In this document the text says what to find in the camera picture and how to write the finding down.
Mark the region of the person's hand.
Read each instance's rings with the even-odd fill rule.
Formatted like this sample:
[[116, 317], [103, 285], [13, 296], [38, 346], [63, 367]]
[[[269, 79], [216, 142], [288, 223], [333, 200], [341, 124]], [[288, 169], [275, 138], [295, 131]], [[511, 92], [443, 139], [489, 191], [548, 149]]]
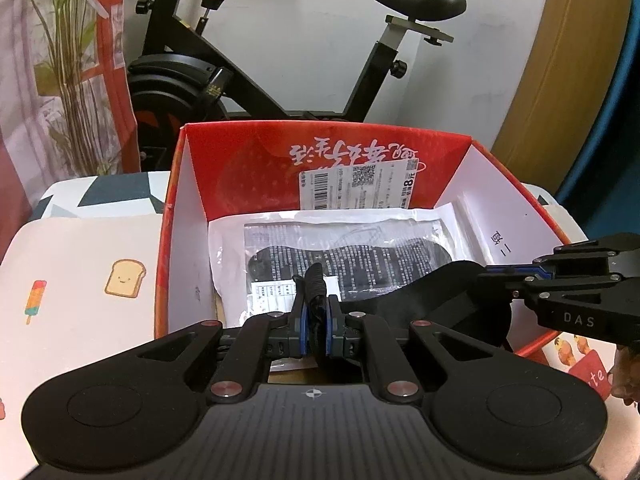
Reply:
[[612, 396], [622, 399], [626, 405], [640, 400], [640, 356], [629, 347], [617, 346], [612, 375]]

